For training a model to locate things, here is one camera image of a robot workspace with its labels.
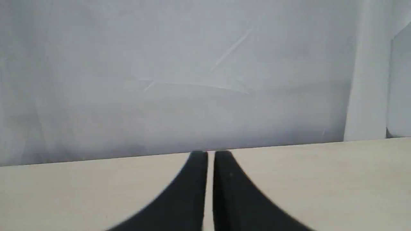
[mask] white sheet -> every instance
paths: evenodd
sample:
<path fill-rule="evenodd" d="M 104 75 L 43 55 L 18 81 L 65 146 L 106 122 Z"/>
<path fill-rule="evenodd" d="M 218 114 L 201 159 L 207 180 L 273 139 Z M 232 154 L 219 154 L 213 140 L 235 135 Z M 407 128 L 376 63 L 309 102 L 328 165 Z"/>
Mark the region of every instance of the white sheet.
<path fill-rule="evenodd" d="M 358 0 L 0 0 L 0 164 L 341 141 Z"/>

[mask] white curtain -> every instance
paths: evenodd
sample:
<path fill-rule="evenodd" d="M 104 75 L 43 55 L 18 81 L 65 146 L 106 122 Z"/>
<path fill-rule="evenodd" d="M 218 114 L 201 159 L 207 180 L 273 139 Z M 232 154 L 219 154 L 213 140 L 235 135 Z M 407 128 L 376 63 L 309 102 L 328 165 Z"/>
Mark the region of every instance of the white curtain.
<path fill-rule="evenodd" d="M 385 136 L 409 9 L 0 0 L 0 165 Z"/>

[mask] beige table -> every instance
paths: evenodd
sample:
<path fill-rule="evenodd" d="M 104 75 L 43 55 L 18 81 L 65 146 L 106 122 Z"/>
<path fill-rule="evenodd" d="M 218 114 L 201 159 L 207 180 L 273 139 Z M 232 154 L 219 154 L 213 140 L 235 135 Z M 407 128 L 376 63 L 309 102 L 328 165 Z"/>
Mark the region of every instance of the beige table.
<path fill-rule="evenodd" d="M 258 187 L 317 231 L 411 230 L 411 138 L 233 150 Z M 212 231 L 209 157 L 204 230 Z M 1 231 L 104 230 L 153 200 L 187 153 L 0 167 Z"/>
<path fill-rule="evenodd" d="M 233 154 L 266 196 L 317 231 L 411 230 L 411 138 Z"/>

